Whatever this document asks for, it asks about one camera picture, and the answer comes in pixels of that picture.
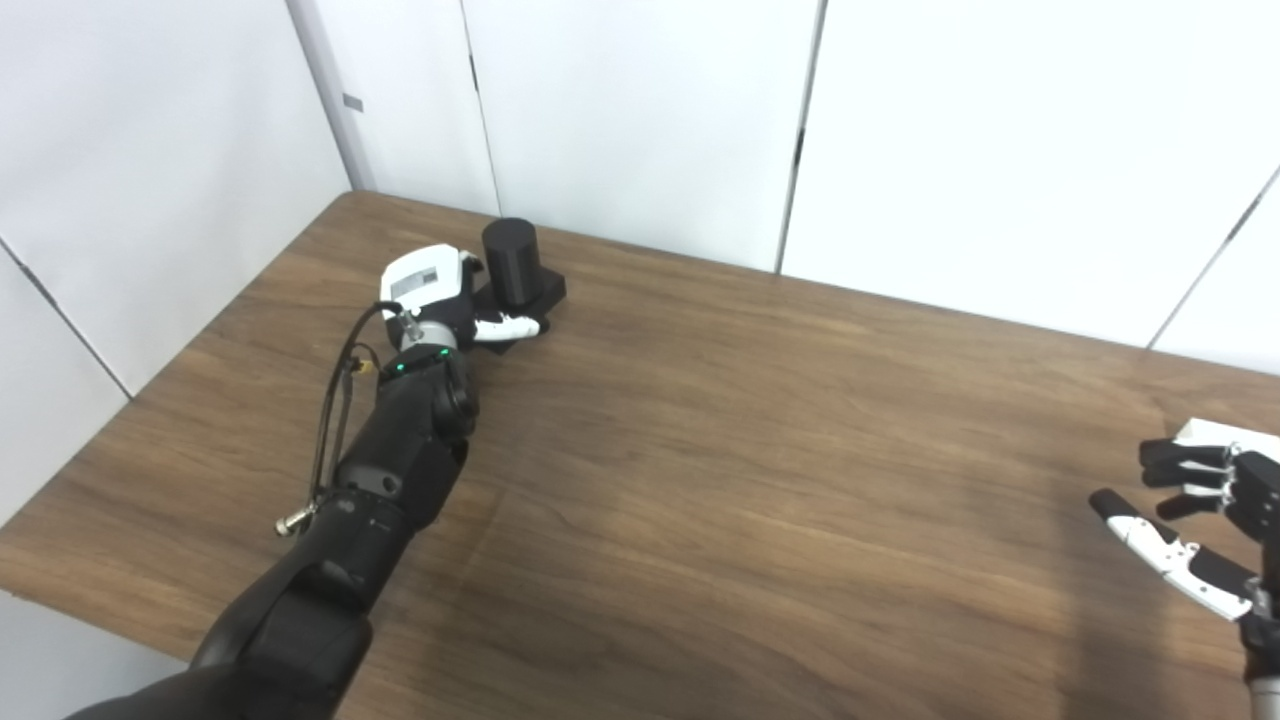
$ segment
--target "black cylinder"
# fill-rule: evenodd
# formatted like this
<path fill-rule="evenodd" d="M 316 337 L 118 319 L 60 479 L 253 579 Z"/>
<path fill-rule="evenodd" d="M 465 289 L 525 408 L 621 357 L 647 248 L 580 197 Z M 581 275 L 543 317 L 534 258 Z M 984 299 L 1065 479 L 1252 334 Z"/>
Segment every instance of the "black cylinder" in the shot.
<path fill-rule="evenodd" d="M 489 223 L 481 234 L 485 264 L 494 297 L 503 307 L 518 309 L 543 293 L 543 263 L 538 258 L 538 232 L 520 218 Z"/>

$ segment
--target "robotic hand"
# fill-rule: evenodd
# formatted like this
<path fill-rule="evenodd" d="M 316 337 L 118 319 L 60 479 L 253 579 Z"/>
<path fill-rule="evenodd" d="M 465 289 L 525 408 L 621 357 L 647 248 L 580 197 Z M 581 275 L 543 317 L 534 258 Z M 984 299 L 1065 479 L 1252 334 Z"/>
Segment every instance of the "robotic hand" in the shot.
<path fill-rule="evenodd" d="M 490 282 L 476 292 L 479 259 L 448 245 L 387 268 L 381 299 L 338 354 L 307 503 L 275 525 L 296 544 L 228 605 L 187 671 L 70 720 L 332 720 L 372 641 L 370 610 L 466 464 L 480 406 L 465 351 L 502 354 L 545 332 L 547 313 L 564 297 L 564 278 L 540 265 L 527 222 L 490 224 L 484 245 Z M 378 369 L 374 409 L 343 451 L 352 375 L 379 364 L 360 329 L 379 313 L 397 355 Z"/>
<path fill-rule="evenodd" d="M 1156 506 L 1161 520 L 1196 512 L 1221 512 L 1262 544 L 1261 575 L 1148 520 L 1111 489 L 1089 497 L 1129 550 L 1188 597 L 1240 628 L 1247 653 L 1244 680 L 1253 693 L 1254 719 L 1280 719 L 1280 618 L 1272 598 L 1280 593 L 1280 464 L 1240 445 L 1197 446 L 1179 439 L 1140 445 L 1142 482 L 1151 488 L 1179 488 Z"/>
<path fill-rule="evenodd" d="M 403 307 L 383 313 L 392 345 L 424 342 L 504 352 L 513 341 L 545 333 L 547 311 L 564 297 L 564 278 L 543 269 L 534 225 L 504 218 L 484 231 L 490 283 L 472 292 L 484 264 L 449 245 L 415 250 L 387 266 L 381 300 Z"/>

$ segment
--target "cable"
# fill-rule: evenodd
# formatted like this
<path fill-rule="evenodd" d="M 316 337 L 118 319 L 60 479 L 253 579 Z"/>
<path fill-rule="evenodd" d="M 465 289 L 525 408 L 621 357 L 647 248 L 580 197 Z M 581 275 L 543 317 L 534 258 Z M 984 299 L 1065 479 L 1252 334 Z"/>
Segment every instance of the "cable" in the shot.
<path fill-rule="evenodd" d="M 352 347 L 362 347 L 365 350 L 365 352 L 369 354 L 369 357 L 374 361 L 374 368 L 378 369 L 378 370 L 383 369 L 383 361 L 378 359 L 378 352 L 372 347 L 369 347 L 367 343 L 357 342 Z"/>
<path fill-rule="evenodd" d="M 351 413 L 352 386 L 355 384 L 351 379 L 351 363 L 348 363 L 347 369 L 342 373 L 342 407 L 338 409 L 338 429 L 333 433 L 333 452 L 329 454 L 329 474 L 326 475 L 329 478 L 329 487 L 333 487 L 334 480 L 338 478 L 338 461 L 342 460 L 342 441 L 347 434 L 347 415 Z"/>
<path fill-rule="evenodd" d="M 347 336 L 347 342 L 342 343 L 342 350 L 338 352 L 338 361 L 334 363 L 333 374 L 329 375 L 329 386 L 324 392 L 324 402 L 320 405 L 320 427 L 316 430 L 316 454 L 315 459 L 311 461 L 311 495 L 310 501 L 315 501 L 320 496 L 320 474 L 324 468 L 325 446 L 329 439 L 329 416 L 333 414 L 333 395 L 338 389 L 338 380 L 346 372 L 348 359 L 351 352 L 356 347 L 356 338 L 360 337 L 360 331 L 365 329 L 365 324 L 369 319 L 378 313 L 396 313 L 397 315 L 404 311 L 404 307 L 399 302 L 387 302 L 379 301 L 370 305 L 360 318 L 356 319 L 356 324 L 351 328 L 351 334 Z"/>

